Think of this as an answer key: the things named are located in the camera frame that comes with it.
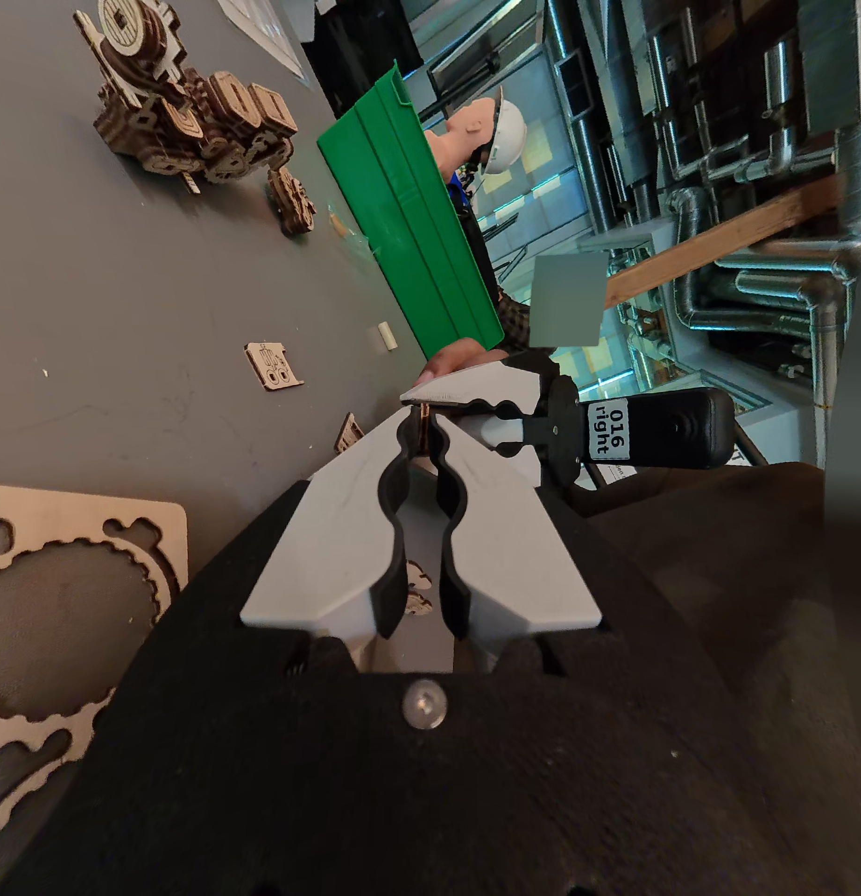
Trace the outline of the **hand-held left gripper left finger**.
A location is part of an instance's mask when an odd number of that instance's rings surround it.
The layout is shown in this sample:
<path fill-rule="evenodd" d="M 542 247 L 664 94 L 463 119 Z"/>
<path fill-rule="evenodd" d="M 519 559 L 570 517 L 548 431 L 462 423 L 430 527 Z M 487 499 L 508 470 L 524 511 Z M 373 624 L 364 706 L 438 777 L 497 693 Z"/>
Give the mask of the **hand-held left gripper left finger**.
<path fill-rule="evenodd" d="M 409 595 L 398 511 L 411 487 L 414 409 L 403 407 L 315 473 L 250 592 L 250 628 L 343 642 L 361 673 Z"/>

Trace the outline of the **small wooden part assembly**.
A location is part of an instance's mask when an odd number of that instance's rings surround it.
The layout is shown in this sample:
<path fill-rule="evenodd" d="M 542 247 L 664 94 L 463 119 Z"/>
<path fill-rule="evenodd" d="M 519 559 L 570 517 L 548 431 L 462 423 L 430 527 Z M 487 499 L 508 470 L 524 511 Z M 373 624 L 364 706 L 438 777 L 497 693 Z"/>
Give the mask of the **small wooden part assembly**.
<path fill-rule="evenodd" d="M 409 616 L 425 616 L 433 610 L 428 593 L 432 587 L 432 580 L 423 568 L 412 560 L 406 561 L 406 576 L 408 584 L 405 613 Z"/>

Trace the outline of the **wooden puzzle sheet round holes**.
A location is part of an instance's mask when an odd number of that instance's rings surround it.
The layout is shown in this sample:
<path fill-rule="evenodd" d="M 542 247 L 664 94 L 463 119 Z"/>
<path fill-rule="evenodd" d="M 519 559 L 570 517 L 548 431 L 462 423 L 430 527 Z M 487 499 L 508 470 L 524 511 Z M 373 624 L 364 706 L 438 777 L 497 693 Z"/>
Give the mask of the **wooden puzzle sheet round holes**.
<path fill-rule="evenodd" d="M 0 572 L 23 555 L 78 541 L 107 545 L 125 555 L 153 584 L 155 613 L 150 626 L 168 610 L 174 591 L 189 581 L 188 520 L 178 504 L 0 485 L 0 522 L 11 533 L 10 547 L 0 554 Z M 95 721 L 116 688 L 109 687 L 100 700 L 82 702 L 73 711 L 50 713 L 40 721 L 0 711 L 0 750 L 16 743 L 36 753 L 55 733 L 69 734 L 63 756 L 30 772 L 0 797 L 0 831 L 24 798 L 42 789 L 56 770 L 84 757 Z"/>

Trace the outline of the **person's right forearm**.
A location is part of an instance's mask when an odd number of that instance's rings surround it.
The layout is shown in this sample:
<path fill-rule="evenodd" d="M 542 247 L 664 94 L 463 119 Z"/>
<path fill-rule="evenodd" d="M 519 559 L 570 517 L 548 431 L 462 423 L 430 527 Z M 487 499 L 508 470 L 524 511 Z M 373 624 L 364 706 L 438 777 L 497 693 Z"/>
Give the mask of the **person's right forearm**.
<path fill-rule="evenodd" d="M 572 507 L 659 588 L 764 753 L 838 768 L 846 749 L 824 556 L 825 479 L 805 463 L 650 469 Z"/>

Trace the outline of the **person's right hand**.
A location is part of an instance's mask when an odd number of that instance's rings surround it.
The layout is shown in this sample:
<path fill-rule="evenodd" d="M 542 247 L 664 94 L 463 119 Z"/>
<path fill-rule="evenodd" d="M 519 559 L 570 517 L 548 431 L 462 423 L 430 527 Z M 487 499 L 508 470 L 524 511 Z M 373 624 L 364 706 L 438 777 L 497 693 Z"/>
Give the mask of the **person's right hand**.
<path fill-rule="evenodd" d="M 506 358 L 508 358 L 508 352 L 505 350 L 486 350 L 480 342 L 474 339 L 459 339 L 438 351 L 427 361 L 413 387 L 472 366 L 499 362 Z"/>

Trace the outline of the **green plastic bin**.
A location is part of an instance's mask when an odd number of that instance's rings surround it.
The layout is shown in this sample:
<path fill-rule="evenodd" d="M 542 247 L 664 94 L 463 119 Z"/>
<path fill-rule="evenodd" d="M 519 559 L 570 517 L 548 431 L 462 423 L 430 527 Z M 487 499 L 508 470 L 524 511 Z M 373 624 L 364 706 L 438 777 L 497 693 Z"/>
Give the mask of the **green plastic bin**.
<path fill-rule="evenodd" d="M 317 140 L 425 356 L 501 322 L 398 65 Z"/>

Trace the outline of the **bundle of metal pipes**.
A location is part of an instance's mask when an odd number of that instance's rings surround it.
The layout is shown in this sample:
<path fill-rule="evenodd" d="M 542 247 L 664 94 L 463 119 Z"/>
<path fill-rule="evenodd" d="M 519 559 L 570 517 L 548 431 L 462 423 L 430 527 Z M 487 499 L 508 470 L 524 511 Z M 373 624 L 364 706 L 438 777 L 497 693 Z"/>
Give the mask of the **bundle of metal pipes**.
<path fill-rule="evenodd" d="M 780 239 L 734 252 L 716 267 L 704 288 L 700 271 L 674 282 L 679 323 L 689 330 L 807 340 L 814 408 L 828 418 L 861 275 L 861 235 Z"/>

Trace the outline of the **wooden beam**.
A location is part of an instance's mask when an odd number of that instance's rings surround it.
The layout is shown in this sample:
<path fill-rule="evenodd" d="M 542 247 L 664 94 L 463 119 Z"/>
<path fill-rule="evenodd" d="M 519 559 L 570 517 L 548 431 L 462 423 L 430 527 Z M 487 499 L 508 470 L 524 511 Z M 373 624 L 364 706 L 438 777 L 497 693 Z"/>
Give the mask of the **wooden beam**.
<path fill-rule="evenodd" d="M 829 175 L 682 241 L 607 279 L 604 309 L 835 209 L 840 196 L 840 177 Z"/>

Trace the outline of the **small wooden card square holes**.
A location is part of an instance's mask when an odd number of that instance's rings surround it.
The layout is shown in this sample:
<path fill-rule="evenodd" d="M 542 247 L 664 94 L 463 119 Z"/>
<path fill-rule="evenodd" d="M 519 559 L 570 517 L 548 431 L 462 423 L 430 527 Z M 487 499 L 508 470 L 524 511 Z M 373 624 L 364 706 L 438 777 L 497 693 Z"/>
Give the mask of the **small wooden card square holes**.
<path fill-rule="evenodd" d="M 304 385 L 304 381 L 293 373 L 283 343 L 250 342 L 244 346 L 244 351 L 267 392 Z"/>

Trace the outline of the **mannequin head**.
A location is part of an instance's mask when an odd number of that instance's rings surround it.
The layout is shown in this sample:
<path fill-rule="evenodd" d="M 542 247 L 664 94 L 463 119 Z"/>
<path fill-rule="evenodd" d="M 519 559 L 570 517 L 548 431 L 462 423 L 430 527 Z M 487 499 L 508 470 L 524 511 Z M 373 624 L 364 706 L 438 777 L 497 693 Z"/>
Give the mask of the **mannequin head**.
<path fill-rule="evenodd" d="M 479 98 L 462 106 L 445 121 L 445 133 L 423 132 L 444 182 L 468 163 L 478 149 L 491 142 L 495 132 L 497 100 Z"/>

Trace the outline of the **black monitor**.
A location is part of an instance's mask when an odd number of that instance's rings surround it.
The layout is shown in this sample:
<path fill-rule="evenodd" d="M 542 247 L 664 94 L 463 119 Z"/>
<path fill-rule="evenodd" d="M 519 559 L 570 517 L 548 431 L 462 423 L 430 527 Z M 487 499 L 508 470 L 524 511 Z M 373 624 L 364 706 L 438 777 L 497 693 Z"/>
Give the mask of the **black monitor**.
<path fill-rule="evenodd" d="M 423 66 L 399 1 L 317 2 L 303 48 L 336 119 L 393 67 L 406 76 Z"/>

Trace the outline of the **wooden mechanical model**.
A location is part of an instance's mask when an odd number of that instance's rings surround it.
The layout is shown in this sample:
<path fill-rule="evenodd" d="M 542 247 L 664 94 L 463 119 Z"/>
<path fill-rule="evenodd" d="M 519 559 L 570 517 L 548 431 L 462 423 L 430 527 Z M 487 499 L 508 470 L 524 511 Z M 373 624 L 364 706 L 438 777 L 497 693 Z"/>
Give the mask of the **wooden mechanical model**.
<path fill-rule="evenodd" d="M 93 126 L 113 153 L 181 178 L 194 194 L 196 175 L 223 184 L 290 161 L 299 129 L 282 96 L 187 66 L 171 5 L 99 1 L 97 13 L 99 26 L 80 10 L 73 18 L 103 77 Z"/>

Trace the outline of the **printed instruction sheet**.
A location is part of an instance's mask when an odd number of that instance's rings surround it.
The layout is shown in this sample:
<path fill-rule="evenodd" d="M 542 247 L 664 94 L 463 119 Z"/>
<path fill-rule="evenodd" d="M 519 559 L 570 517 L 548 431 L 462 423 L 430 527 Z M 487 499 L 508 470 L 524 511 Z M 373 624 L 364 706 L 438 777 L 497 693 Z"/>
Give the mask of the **printed instruction sheet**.
<path fill-rule="evenodd" d="M 269 1 L 218 1 L 225 17 L 302 84 L 309 79 Z"/>

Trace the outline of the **round spiral metal duct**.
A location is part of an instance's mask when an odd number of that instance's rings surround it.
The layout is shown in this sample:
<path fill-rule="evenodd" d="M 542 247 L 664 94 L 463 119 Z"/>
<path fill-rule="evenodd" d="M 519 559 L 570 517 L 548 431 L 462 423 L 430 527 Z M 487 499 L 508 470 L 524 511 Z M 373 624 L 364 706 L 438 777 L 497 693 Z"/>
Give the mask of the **round spiral metal duct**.
<path fill-rule="evenodd" d="M 545 2 L 545 43 L 593 232 L 633 223 L 634 209 L 617 185 L 604 101 L 578 2 Z"/>

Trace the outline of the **large metal ventilation duct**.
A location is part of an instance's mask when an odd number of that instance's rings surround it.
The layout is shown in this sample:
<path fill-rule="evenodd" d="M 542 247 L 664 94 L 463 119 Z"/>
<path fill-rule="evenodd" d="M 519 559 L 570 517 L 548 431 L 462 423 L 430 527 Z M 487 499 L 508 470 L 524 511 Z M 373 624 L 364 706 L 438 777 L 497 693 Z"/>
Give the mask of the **large metal ventilation duct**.
<path fill-rule="evenodd" d="M 797 29 L 808 133 L 859 123 L 861 1 L 800 1 Z"/>

